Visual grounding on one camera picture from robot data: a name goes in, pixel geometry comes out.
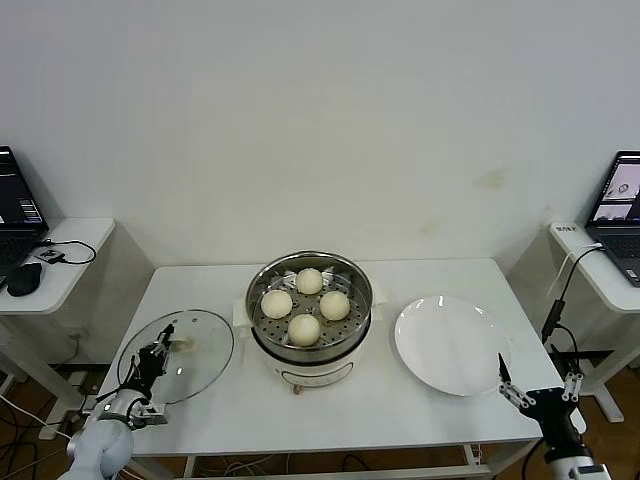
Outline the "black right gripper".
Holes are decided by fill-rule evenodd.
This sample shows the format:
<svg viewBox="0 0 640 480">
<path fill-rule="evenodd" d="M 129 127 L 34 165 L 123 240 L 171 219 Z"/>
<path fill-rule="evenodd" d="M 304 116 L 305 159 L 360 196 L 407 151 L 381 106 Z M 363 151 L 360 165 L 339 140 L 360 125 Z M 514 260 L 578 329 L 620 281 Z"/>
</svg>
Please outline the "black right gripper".
<svg viewBox="0 0 640 480">
<path fill-rule="evenodd" d="M 501 353 L 499 360 L 499 392 L 517 409 L 526 409 L 526 416 L 535 420 L 547 446 L 582 446 L 582 437 L 571 415 L 578 409 L 584 375 L 568 372 L 564 389 L 560 387 L 530 390 L 526 393 L 511 381 Z"/>
</svg>

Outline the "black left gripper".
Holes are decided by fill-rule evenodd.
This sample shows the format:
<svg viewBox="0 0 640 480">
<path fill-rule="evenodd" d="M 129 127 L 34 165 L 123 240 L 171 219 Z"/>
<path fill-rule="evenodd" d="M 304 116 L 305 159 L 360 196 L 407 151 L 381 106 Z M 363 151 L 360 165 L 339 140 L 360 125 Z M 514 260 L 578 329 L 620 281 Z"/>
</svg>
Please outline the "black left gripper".
<svg viewBox="0 0 640 480">
<path fill-rule="evenodd" d="M 165 374 L 168 351 L 172 344 L 175 326 L 169 324 L 158 338 L 138 351 L 138 364 L 134 381 L 141 386 L 152 386 L 157 378 Z"/>
</svg>

